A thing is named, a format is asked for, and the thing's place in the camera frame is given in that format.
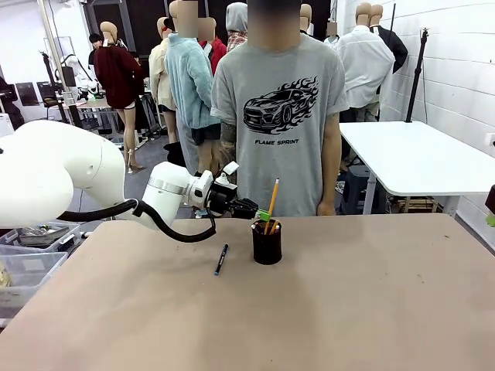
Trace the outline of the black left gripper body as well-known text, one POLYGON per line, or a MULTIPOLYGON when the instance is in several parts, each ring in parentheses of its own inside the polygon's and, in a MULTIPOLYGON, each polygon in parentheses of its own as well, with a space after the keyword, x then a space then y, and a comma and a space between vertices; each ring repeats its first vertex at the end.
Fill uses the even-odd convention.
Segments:
POLYGON ((208 209, 213 213, 224 214, 229 210, 230 202, 237 196, 237 186, 214 182, 207 197, 208 209))

